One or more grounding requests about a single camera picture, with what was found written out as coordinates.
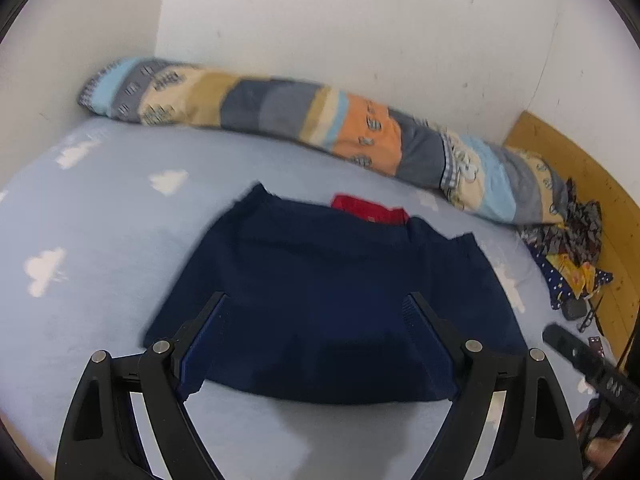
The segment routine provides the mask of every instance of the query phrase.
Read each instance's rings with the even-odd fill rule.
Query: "crumpled clothing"
[[[546,288],[549,289],[551,308],[558,310],[565,301],[571,298],[573,293],[571,287],[540,250],[533,245],[527,245],[527,249],[545,279]]]
[[[596,268],[589,262],[584,262],[578,267],[571,261],[568,254],[548,254],[546,259],[562,274],[576,299],[580,298],[584,290],[588,294],[593,294]]]
[[[526,226],[520,232],[524,243],[539,249],[542,255],[567,254],[576,265],[589,262],[595,266],[602,250],[602,212],[600,203],[577,201],[575,183],[566,183],[568,205],[562,224]]]

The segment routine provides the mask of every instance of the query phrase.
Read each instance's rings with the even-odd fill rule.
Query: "light blue bed sheet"
[[[527,343],[547,352],[572,415],[586,407],[591,393],[583,378],[542,343],[543,328],[562,316],[550,309],[542,276],[511,228],[286,142],[94,118],[0,194],[0,410],[42,457],[55,460],[92,352],[141,350],[143,330],[203,230],[256,181],[296,200],[328,204],[345,192],[402,206],[447,237],[473,232]],[[590,335],[595,325],[583,338]],[[468,478],[488,459],[500,414],[495,401]],[[168,478],[137,395],[134,405],[152,468]],[[187,402],[230,480],[411,478],[449,406],[313,406],[209,382]]]

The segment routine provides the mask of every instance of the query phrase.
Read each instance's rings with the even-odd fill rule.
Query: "patterned fabric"
[[[600,203],[577,201],[572,179],[566,183],[567,215],[564,224],[532,226],[522,230],[522,239],[539,248],[542,254],[568,254],[576,266],[598,263],[602,249],[602,213]]]
[[[575,183],[566,183],[567,217],[563,224],[532,226],[520,232],[545,277],[552,308],[570,298],[590,298],[613,274],[595,267],[602,248],[600,203],[577,201]]]
[[[545,279],[546,288],[549,289],[551,308],[558,310],[566,300],[572,297],[571,287],[540,250],[533,245],[527,245],[527,249]]]
[[[547,261],[562,274],[567,281],[571,290],[577,298],[580,298],[582,292],[593,294],[596,268],[589,262],[584,262],[580,267],[576,266],[568,254],[548,254]]]
[[[293,140],[498,222],[561,222],[564,183],[537,155],[416,120],[327,86],[130,58],[89,79],[79,103],[111,119],[181,123]]]
[[[539,155],[449,130],[443,136],[450,164],[442,190],[453,205],[498,222],[562,222],[564,185]]]

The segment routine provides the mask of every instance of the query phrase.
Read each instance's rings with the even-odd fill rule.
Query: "metal screw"
[[[91,361],[93,361],[94,363],[101,363],[106,359],[106,357],[107,352],[105,352],[104,350],[98,350],[91,356]]]
[[[477,354],[479,351],[482,350],[482,343],[479,341],[476,341],[475,339],[470,339],[465,343],[465,348],[470,352]]]
[[[161,341],[156,341],[154,343],[153,349],[156,354],[163,354],[169,349],[170,346],[171,345],[169,345],[168,341],[162,339]]]
[[[534,361],[544,361],[545,353],[540,348],[532,348],[529,350],[529,355]]]

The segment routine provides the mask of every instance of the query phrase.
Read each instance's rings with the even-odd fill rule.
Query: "navy blue shirt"
[[[144,336],[148,347],[196,317],[215,291],[210,380],[277,397],[331,404],[438,400],[450,375],[424,364],[402,321],[421,292],[465,338],[499,352],[527,347],[511,305],[472,234],[447,239],[421,218],[367,222],[283,200],[256,185],[209,228]]]

